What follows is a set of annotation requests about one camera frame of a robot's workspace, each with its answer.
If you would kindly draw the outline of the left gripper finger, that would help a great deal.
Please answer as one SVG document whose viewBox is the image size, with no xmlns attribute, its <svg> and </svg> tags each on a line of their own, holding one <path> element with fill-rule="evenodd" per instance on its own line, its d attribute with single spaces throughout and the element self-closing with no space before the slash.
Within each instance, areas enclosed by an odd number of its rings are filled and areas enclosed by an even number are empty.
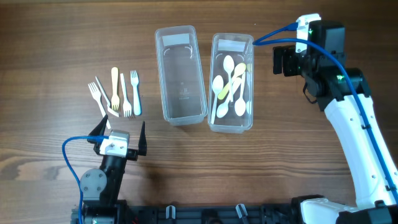
<svg viewBox="0 0 398 224">
<path fill-rule="evenodd" d="M 91 144 L 101 144 L 104 139 L 108 138 L 104 135 L 106 125 L 108 122 L 108 115 L 105 115 L 99 124 L 88 134 L 87 141 Z"/>
<path fill-rule="evenodd" d="M 141 132 L 138 143 L 138 154 L 140 156 L 147 155 L 146 124 L 144 121 L 142 122 L 141 126 Z"/>
</svg>

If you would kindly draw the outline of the thin white fork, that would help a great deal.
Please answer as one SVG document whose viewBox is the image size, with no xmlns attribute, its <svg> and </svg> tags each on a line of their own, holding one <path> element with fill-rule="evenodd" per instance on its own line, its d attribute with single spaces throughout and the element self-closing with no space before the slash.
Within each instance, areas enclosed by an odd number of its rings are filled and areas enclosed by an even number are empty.
<svg viewBox="0 0 398 224">
<path fill-rule="evenodd" d="M 99 78 L 98 78 L 98 77 L 95 77 L 95 78 L 96 78 L 97 84 L 98 84 L 98 86 L 99 86 L 99 89 L 100 89 L 100 91 L 101 91 L 102 95 L 104 96 L 105 101 L 106 101 L 106 103 L 107 103 L 107 106 L 106 106 L 106 107 L 107 107 L 107 110 L 108 110 L 112 115 L 114 115 L 114 116 L 116 116 L 116 117 L 119 117 L 119 113 L 116 112 L 115 110 L 113 110 L 113 109 L 111 108 L 111 102 L 110 102 L 109 98 L 107 97 L 106 92 L 105 92 L 105 90 L 103 89 L 103 86 L 102 86 L 102 84 L 101 84 Z"/>
</svg>

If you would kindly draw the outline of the yellow plastic fork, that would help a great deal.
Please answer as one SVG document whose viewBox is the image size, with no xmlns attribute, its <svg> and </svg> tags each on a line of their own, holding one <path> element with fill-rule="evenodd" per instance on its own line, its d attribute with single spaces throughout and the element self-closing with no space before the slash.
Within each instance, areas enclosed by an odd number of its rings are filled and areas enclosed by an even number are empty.
<svg viewBox="0 0 398 224">
<path fill-rule="evenodd" d="M 112 110 L 118 111 L 120 105 L 120 99 L 118 96 L 118 79 L 119 79 L 119 70 L 117 67 L 113 67 L 111 69 L 111 81 L 112 81 L 112 90 L 113 95 L 111 97 L 111 107 Z"/>
</svg>

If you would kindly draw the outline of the white fork slim handle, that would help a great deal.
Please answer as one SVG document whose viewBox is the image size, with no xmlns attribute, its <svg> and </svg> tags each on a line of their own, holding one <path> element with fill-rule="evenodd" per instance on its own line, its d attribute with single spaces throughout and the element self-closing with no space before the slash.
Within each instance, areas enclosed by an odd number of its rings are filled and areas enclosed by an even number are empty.
<svg viewBox="0 0 398 224">
<path fill-rule="evenodd" d="M 127 97 L 126 82 L 123 73 L 120 74 L 120 79 L 123 92 L 123 113 L 125 117 L 129 118 L 132 116 L 132 106 Z"/>
</svg>

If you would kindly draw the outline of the yellow plastic spoon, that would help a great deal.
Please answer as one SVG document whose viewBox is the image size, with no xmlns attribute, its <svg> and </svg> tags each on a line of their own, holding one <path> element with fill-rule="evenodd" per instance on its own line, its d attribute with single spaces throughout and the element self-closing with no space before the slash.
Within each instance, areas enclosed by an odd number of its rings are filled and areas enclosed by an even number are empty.
<svg viewBox="0 0 398 224">
<path fill-rule="evenodd" d="M 246 64 L 245 63 L 239 63 L 237 64 L 237 66 L 234 69 L 234 74 L 232 77 L 232 83 L 234 83 L 236 80 L 241 81 L 240 76 L 246 71 Z M 229 83 L 227 83 L 224 88 L 222 89 L 222 91 L 218 94 L 218 99 L 219 100 L 223 100 L 226 95 L 229 92 Z"/>
</svg>

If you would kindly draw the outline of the white fork bluish handle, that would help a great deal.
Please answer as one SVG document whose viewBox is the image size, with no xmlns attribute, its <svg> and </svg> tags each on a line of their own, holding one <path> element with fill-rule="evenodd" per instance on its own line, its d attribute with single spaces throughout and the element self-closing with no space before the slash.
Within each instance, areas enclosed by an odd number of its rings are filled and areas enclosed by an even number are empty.
<svg viewBox="0 0 398 224">
<path fill-rule="evenodd" d="M 138 91 L 138 85 L 139 85 L 139 77 L 138 74 L 135 70 L 131 70 L 131 85 L 133 89 L 133 110 L 134 114 L 136 116 L 141 115 L 142 110 L 141 110 L 141 102 L 139 99 L 139 91 Z"/>
</svg>

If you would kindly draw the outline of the white spoon long handle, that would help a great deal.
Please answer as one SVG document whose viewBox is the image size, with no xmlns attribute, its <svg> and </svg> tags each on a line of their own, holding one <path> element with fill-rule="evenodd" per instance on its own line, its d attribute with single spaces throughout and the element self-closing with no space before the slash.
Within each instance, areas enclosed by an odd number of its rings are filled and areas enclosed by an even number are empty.
<svg viewBox="0 0 398 224">
<path fill-rule="evenodd" d="M 212 90 L 214 93 L 214 100 L 213 100 L 213 107 L 212 107 L 212 111 L 211 111 L 211 124 L 213 124 L 215 122 L 218 95 L 222 91 L 223 86 L 224 86 L 223 77 L 221 75 L 217 75 L 212 82 Z"/>
</svg>

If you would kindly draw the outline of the white spoon wide handle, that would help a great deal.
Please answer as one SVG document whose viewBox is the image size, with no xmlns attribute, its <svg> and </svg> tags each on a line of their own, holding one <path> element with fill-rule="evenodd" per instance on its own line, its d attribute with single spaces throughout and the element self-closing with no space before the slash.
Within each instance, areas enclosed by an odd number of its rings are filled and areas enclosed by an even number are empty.
<svg viewBox="0 0 398 224">
<path fill-rule="evenodd" d="M 238 77 L 238 78 L 236 78 L 236 79 L 234 80 L 234 82 L 233 82 L 233 84 L 232 84 L 232 87 L 233 87 L 233 89 L 232 89 L 232 95 L 235 94 L 235 92 L 236 92 L 237 89 L 239 88 L 240 84 L 241 84 L 241 78 Z M 227 114 L 227 112 L 228 112 L 228 110 L 229 110 L 229 106 L 228 106 L 228 105 L 229 105 L 229 97 L 227 96 L 227 97 L 225 98 L 225 101 L 224 101 L 222 104 L 220 104 L 220 105 L 218 106 L 218 108 L 217 108 L 216 115 L 217 115 L 218 118 L 223 118 L 223 117 Z"/>
</svg>

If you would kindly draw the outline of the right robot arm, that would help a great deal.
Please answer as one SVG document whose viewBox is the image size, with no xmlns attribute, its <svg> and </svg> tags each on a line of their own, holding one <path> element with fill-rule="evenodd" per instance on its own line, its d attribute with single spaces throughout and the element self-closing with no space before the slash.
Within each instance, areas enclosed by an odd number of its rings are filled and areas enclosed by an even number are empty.
<svg viewBox="0 0 398 224">
<path fill-rule="evenodd" d="M 362 71 L 345 66 L 344 25 L 311 14 L 287 30 L 297 36 L 273 42 L 273 72 L 305 79 L 303 92 L 333 126 L 356 193 L 353 207 L 319 195 L 296 197 L 292 223 L 396 223 L 397 168 L 378 127 Z"/>
</svg>

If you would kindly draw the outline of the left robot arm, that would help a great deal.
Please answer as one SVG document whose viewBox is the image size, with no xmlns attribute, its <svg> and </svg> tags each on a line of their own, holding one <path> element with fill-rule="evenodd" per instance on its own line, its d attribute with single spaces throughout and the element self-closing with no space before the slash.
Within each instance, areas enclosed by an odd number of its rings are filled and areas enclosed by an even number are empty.
<svg viewBox="0 0 398 224">
<path fill-rule="evenodd" d="M 102 161 L 97 169 L 86 171 L 80 178 L 77 223 L 137 223 L 127 202 L 118 199 L 118 195 L 127 161 L 147 155 L 146 125 L 141 126 L 138 148 L 131 149 L 128 132 L 112 130 L 104 135 L 107 122 L 105 116 L 86 137 Z"/>
</svg>

